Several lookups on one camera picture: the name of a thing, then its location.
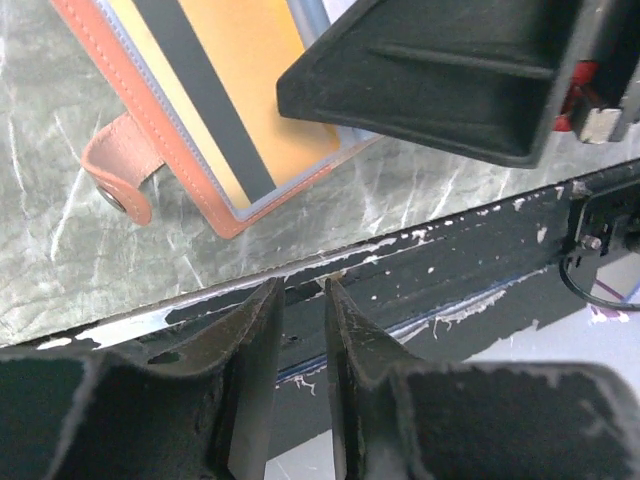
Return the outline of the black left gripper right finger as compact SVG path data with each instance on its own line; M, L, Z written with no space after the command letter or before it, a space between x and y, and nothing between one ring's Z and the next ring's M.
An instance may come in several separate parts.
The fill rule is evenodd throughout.
M325 284L340 479L635 479L639 403L613 370L431 362Z

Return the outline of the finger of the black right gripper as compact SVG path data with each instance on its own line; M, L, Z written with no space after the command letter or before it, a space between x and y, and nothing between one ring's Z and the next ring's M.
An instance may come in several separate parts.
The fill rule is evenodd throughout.
M358 1L278 79L287 118L533 168L594 1Z

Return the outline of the brown leather card holder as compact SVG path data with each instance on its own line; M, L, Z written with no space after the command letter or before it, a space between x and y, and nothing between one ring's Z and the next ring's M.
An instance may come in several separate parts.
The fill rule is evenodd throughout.
M339 136L339 151L309 178L276 194L248 216L236 216L136 68L100 2L58 1L55 9L125 105L125 112L87 144L81 164L102 196L134 223L150 222L152 209L141 185L160 167L167 166L213 230L223 238L233 238L376 140L376 135L367 131L327 125ZM303 42L303 53L346 9L340 1L285 2Z

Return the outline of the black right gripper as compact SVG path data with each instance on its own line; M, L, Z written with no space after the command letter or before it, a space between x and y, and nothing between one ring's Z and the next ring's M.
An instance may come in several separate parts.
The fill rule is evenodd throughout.
M554 130L586 144L620 142L639 122L639 3L601 1Z

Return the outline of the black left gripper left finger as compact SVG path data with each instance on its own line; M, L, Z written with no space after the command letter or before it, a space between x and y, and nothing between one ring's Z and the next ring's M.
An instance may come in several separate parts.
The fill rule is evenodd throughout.
M5 479L260 479L284 286L147 361L114 349L1 353Z

